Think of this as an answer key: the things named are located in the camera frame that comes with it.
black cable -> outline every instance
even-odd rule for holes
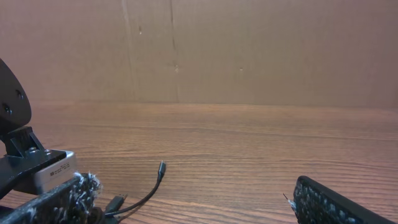
[[[127,208],[121,209],[121,210],[119,210],[119,211],[117,211],[117,212],[106,213],[106,214],[105,214],[105,217],[112,217],[112,216],[118,215],[118,214],[120,214],[120,213],[128,212],[128,211],[130,211],[130,210],[132,210],[132,209],[134,209],[134,208],[136,208],[136,207],[138,207],[138,206],[144,204],[145,202],[147,202],[147,201],[155,194],[157,188],[159,187],[159,185],[160,185],[160,183],[161,183],[161,181],[162,181],[162,179],[163,179],[163,176],[164,176],[165,172],[166,172],[166,163],[164,163],[164,162],[162,161],[162,162],[160,163],[159,171],[158,171],[158,173],[157,173],[156,185],[155,185],[155,187],[151,190],[151,192],[149,192],[148,195],[146,195],[146,196],[145,196],[143,199],[141,199],[139,202],[137,202],[137,203],[135,203],[134,205],[131,205],[131,206],[127,207]]]

cable connector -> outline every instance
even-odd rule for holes
[[[128,194],[122,195],[119,194],[118,196],[115,196],[112,201],[108,203],[108,205],[105,207],[105,213],[109,212],[116,212],[119,210],[120,207],[122,207],[122,204],[124,203],[124,200]]]
[[[160,162],[159,171],[157,173],[157,178],[162,180],[164,174],[166,173],[166,163],[164,161]]]

label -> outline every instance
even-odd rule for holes
[[[61,173],[63,170],[68,170],[70,168],[69,162],[62,164],[57,170],[50,173],[50,176],[57,175]]]

black plastic part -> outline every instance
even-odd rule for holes
[[[0,205],[0,219],[10,214],[14,209]]]
[[[105,207],[105,213],[108,212],[116,212],[119,210],[120,207],[122,207],[122,204],[124,203],[124,197],[122,195],[120,196],[115,196]]]
[[[294,202],[298,223],[393,223],[306,176],[297,179]]]
[[[93,207],[88,214],[87,224],[104,224],[105,213],[99,207]]]
[[[43,145],[33,133],[32,127],[28,126],[0,136],[0,140],[6,145],[8,156],[27,157],[32,147],[44,150]]]
[[[104,224],[118,224],[119,220],[117,218],[106,218]]]
[[[0,135],[23,127],[31,117],[24,89],[0,58]]]

wood grain surface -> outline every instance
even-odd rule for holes
[[[125,206],[166,175],[122,223],[295,223],[282,193],[307,175],[398,222],[398,110],[293,106],[32,102],[46,148],[76,152],[105,207]],[[0,205],[34,196],[11,192]]]

